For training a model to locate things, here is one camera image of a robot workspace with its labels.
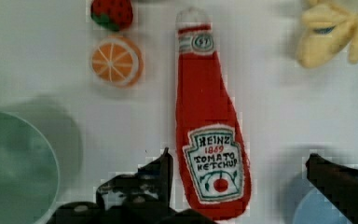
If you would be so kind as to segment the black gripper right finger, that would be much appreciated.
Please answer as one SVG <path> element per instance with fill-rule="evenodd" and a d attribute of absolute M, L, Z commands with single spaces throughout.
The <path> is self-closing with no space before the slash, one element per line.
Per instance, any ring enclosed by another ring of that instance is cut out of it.
<path fill-rule="evenodd" d="M 333 163 L 316 153 L 305 163 L 307 179 L 352 224 L 358 224 L 358 169 Z"/>

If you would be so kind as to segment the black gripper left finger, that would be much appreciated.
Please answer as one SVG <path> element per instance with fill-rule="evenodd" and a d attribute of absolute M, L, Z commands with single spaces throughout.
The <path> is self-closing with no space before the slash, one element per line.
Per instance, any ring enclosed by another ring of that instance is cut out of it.
<path fill-rule="evenodd" d="M 117 175 L 101 184 L 95 201 L 60 206 L 48 224 L 214 224 L 193 209 L 170 207 L 172 155 L 167 148 L 133 175 Z"/>

